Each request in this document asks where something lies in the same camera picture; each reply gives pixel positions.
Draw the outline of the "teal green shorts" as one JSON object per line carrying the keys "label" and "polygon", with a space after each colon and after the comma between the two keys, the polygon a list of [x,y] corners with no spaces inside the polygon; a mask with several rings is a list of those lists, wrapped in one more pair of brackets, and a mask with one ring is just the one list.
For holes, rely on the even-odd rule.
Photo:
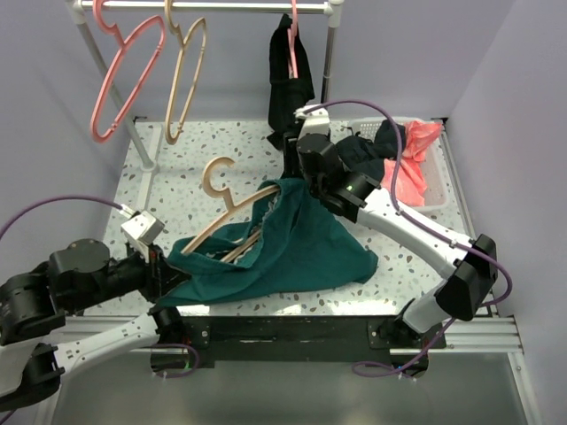
{"label": "teal green shorts", "polygon": [[378,257],[364,248],[321,203],[305,181],[279,179],[279,193],[254,203],[252,217],[228,223],[195,251],[177,240],[169,265],[190,275],[159,305],[215,305],[280,292],[332,290],[365,283]]}

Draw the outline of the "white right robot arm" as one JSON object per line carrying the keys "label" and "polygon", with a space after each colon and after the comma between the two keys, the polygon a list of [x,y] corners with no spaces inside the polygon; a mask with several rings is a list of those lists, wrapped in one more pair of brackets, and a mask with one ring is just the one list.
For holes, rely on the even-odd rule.
{"label": "white right robot arm", "polygon": [[424,260],[441,282],[411,299],[398,316],[380,329],[407,348],[416,347],[444,320],[470,321],[498,277],[496,244],[440,226],[404,204],[365,174],[349,171],[328,136],[286,135],[283,177],[307,183],[310,195],[331,213],[391,238]]}

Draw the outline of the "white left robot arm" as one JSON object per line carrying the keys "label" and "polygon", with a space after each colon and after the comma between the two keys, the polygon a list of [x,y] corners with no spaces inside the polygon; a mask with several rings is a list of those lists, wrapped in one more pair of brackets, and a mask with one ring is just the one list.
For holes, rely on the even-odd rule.
{"label": "white left robot arm", "polygon": [[[170,265],[155,244],[149,259],[133,248],[122,260],[94,239],[81,239],[32,271],[1,287],[1,410],[35,405],[55,394],[63,381],[122,353],[183,340],[181,315],[160,307],[190,275]],[[139,292],[153,307],[131,321],[70,343],[46,342],[63,328],[68,315],[129,292]]]}

